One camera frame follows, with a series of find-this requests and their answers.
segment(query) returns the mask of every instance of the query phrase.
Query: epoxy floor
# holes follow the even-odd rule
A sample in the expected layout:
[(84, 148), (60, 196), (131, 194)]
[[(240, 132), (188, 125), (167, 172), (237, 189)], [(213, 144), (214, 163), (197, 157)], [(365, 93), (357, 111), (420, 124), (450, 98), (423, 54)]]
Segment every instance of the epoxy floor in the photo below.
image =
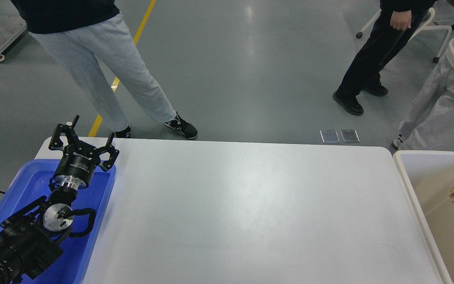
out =
[[(150, 0), (115, 3), (134, 34)], [(434, 7), (437, 20), (454, 18), (444, 0)], [(396, 125), (434, 68), (432, 58), (445, 33), (423, 31), (409, 42), (381, 73), (389, 95), (361, 93), (365, 114), (352, 116), (331, 96), (369, 31), (361, 39), (355, 34), (378, 9), (378, 0), (157, 0), (137, 48), (174, 108), (197, 127), (198, 140), (323, 144), (322, 129), (356, 129), (361, 143), (352, 145), (391, 149)], [(0, 0), (0, 14), (18, 13), (9, 0)], [(71, 77), (27, 33), (4, 54), (3, 191), (56, 124), (79, 114), (76, 131), (87, 136), (97, 115)], [(114, 75), (101, 66), (111, 83)], [(122, 85), (116, 94), (134, 138), (182, 139), (150, 120)], [(109, 133), (101, 124), (97, 136)], [(454, 142), (441, 149), (454, 151)]]

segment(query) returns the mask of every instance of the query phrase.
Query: white pants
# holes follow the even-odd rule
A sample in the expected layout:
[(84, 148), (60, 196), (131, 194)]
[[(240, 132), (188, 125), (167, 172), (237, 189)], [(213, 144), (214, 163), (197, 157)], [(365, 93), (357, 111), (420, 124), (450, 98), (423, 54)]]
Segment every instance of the white pants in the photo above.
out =
[(29, 34), (68, 70), (112, 131), (125, 129), (129, 120), (99, 68), (96, 56), (106, 63), (152, 119), (166, 122), (175, 118), (176, 111), (146, 69), (121, 14), (72, 31)]
[(454, 68), (446, 56), (434, 68), (399, 124), (399, 149), (432, 150), (454, 139)]

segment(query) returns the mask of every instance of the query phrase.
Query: human hand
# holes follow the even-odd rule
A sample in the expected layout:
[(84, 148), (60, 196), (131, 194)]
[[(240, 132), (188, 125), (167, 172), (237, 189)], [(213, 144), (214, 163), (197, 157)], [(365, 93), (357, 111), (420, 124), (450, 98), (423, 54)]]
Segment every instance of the human hand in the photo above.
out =
[(411, 28), (411, 11), (393, 11), (390, 19), (390, 26), (396, 30), (406, 30)]

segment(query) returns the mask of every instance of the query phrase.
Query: beige bin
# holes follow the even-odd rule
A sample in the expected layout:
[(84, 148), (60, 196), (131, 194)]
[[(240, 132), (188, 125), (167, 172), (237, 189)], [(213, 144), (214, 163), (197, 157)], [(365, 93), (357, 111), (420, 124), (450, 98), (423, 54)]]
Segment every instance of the beige bin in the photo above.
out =
[(447, 196), (454, 185), (454, 152), (397, 151), (393, 159), (441, 277), (454, 283), (454, 203)]

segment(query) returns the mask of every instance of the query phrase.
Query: person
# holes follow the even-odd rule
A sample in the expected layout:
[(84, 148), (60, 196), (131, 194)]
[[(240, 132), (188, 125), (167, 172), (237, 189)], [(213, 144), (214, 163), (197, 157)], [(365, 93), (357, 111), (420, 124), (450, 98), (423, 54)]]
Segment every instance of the person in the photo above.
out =
[(73, 77), (116, 137), (131, 125), (96, 59), (101, 59), (152, 119), (187, 139), (196, 128), (182, 119), (150, 75), (115, 0), (11, 0), (29, 34)]
[(454, 38), (411, 103), (395, 149), (436, 149), (454, 138)]
[(436, 0), (380, 0), (381, 14), (371, 35), (346, 71), (333, 99), (352, 115), (362, 115), (361, 90), (384, 96), (380, 71), (406, 45)]

